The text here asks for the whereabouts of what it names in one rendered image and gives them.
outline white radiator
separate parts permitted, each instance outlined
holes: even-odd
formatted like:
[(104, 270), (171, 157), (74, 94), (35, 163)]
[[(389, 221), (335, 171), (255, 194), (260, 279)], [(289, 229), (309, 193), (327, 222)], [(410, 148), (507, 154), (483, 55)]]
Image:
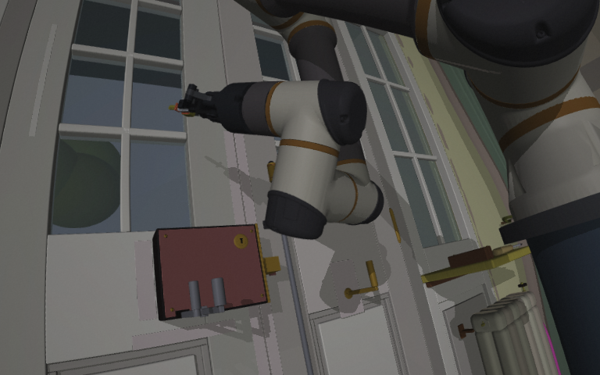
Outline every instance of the white radiator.
[(558, 375), (531, 292), (507, 295), (471, 323), (486, 375)]

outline yellow shelf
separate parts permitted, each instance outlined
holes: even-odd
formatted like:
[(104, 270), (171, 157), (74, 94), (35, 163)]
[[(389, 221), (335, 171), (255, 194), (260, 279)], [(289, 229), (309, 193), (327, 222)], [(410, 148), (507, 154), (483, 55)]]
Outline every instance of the yellow shelf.
[(439, 281), (449, 279), (451, 277), (460, 277), (468, 275), (469, 273), (476, 273), (480, 271), (491, 270), (492, 268), (500, 267), (508, 262), (512, 262), (515, 259), (521, 258), (527, 254), (531, 254), (529, 246), (524, 248), (517, 248), (511, 252), (507, 252), (504, 255), (496, 256), (493, 259), (486, 260), (484, 262), (469, 264), (468, 266), (461, 266), (456, 268), (444, 268), (443, 270), (435, 271), (432, 273), (426, 273), (421, 276), (423, 284), (430, 283), (431, 281)]

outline magenta line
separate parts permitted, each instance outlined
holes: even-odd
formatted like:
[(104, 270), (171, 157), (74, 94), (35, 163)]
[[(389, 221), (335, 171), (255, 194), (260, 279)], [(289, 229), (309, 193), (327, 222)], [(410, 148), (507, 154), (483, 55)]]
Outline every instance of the magenta line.
[(544, 325), (544, 329), (546, 329), (546, 336), (548, 336), (548, 342), (550, 343), (550, 349), (552, 349), (552, 355), (554, 356), (554, 363), (556, 363), (556, 369), (559, 371), (559, 375), (560, 375), (559, 360), (556, 359), (556, 353), (554, 353), (554, 345), (552, 345), (552, 340), (550, 340), (550, 334), (548, 333), (548, 328), (546, 328), (545, 325)]

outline red box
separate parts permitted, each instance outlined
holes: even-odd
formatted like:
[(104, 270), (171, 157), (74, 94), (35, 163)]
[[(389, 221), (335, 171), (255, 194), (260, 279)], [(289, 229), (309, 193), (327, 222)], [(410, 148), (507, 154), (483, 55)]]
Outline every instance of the red box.
[(225, 284), (225, 310), (270, 301), (256, 224), (157, 229), (152, 245), (159, 320), (179, 319), (191, 310), (193, 280), (202, 306), (214, 307), (215, 277)]

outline dark gray cylinder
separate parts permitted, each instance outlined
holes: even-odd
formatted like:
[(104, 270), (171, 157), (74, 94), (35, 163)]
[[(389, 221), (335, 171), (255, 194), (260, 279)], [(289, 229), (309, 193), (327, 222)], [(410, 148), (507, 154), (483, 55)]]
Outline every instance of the dark gray cylinder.
[(217, 277), (211, 280), (212, 284), (212, 299), (215, 302), (215, 307), (225, 306), (227, 299), (225, 298), (225, 284), (222, 277)]
[(190, 287), (191, 311), (200, 310), (200, 290), (198, 289), (198, 282), (190, 281), (187, 284)]

